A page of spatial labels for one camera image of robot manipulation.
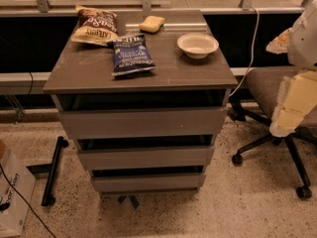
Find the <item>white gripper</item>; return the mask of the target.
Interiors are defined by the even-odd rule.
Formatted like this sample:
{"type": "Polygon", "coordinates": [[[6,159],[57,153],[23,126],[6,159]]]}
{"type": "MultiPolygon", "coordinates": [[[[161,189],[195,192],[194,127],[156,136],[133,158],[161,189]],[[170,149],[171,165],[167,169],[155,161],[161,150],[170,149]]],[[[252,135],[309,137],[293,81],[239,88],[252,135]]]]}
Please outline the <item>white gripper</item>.
{"type": "MultiPolygon", "coordinates": [[[[286,54],[296,66],[317,69],[317,0],[313,0],[288,28],[265,48],[269,53],[286,54]]],[[[317,72],[302,70],[285,76],[279,86],[269,131],[275,137],[293,133],[317,105],[317,72]]]]}

